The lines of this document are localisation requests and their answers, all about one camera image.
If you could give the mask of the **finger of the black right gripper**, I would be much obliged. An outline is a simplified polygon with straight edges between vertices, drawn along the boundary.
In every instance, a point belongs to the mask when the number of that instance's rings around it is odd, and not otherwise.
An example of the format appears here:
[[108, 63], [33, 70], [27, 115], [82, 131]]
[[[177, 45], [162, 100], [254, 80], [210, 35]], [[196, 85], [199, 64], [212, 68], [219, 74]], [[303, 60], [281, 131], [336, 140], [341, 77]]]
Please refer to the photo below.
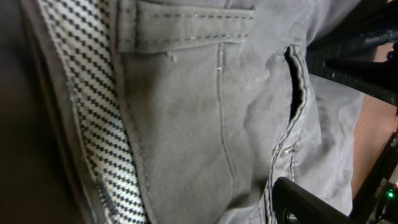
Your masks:
[[[393, 50], [384, 62], [354, 59], [388, 43]], [[306, 63], [313, 75], [397, 105], [397, 21], [389, 19], [318, 40], [308, 46]]]

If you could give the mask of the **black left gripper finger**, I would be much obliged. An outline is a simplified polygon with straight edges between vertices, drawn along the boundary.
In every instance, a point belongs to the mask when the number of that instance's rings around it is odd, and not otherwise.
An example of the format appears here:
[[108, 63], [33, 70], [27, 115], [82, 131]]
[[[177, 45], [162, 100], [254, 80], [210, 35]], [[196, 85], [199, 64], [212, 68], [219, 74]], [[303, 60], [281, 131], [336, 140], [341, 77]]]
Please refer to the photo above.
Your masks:
[[286, 177], [272, 189], [272, 209], [278, 223], [350, 224], [348, 216], [328, 205]]

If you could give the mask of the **grey shorts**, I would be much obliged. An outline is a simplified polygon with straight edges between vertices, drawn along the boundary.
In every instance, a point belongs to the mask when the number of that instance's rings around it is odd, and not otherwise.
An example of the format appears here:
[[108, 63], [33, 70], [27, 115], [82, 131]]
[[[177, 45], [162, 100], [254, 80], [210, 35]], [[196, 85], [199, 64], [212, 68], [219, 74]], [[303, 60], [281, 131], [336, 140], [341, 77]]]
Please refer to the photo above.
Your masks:
[[363, 94], [312, 75], [333, 0], [22, 1], [88, 223], [275, 223], [286, 177], [345, 215]]

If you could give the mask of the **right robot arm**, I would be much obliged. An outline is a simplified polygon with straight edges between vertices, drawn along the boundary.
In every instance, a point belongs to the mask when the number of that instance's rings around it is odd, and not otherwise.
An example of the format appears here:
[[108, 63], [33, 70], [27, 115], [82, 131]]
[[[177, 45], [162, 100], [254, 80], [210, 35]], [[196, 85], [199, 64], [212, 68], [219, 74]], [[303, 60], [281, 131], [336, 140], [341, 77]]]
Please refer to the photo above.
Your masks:
[[[394, 44], [384, 62], [353, 60], [386, 43]], [[357, 24], [352, 28], [312, 43], [306, 54], [308, 71], [318, 77], [348, 86], [391, 105], [397, 105], [397, 19], [380, 19]], [[296, 219], [309, 223], [309, 215], [326, 223], [376, 223], [393, 221], [397, 206], [397, 189], [389, 177], [397, 165], [397, 135], [393, 134], [379, 161], [359, 190], [354, 210], [346, 216], [310, 195], [297, 184], [277, 181], [277, 195], [291, 196], [292, 206], [278, 205], [281, 222]]]

